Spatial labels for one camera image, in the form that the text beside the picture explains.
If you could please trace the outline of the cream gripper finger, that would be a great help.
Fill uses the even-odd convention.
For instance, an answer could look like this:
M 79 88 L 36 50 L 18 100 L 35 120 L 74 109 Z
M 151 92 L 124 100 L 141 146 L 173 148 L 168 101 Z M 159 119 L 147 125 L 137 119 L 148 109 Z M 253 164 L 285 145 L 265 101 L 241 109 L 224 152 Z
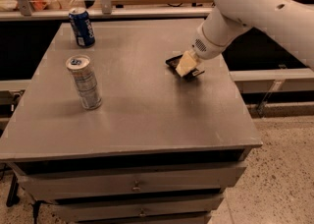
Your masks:
M 187 50 L 176 67 L 176 72 L 184 77 L 201 63 L 198 55 L 193 50 Z

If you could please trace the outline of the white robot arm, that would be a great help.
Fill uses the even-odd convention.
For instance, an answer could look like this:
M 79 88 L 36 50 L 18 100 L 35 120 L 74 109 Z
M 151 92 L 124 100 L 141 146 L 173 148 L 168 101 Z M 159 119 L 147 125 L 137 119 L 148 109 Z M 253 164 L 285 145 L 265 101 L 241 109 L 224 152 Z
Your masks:
M 314 67 L 314 9 L 293 0 L 214 0 L 176 67 L 184 77 L 257 28 L 309 68 Z

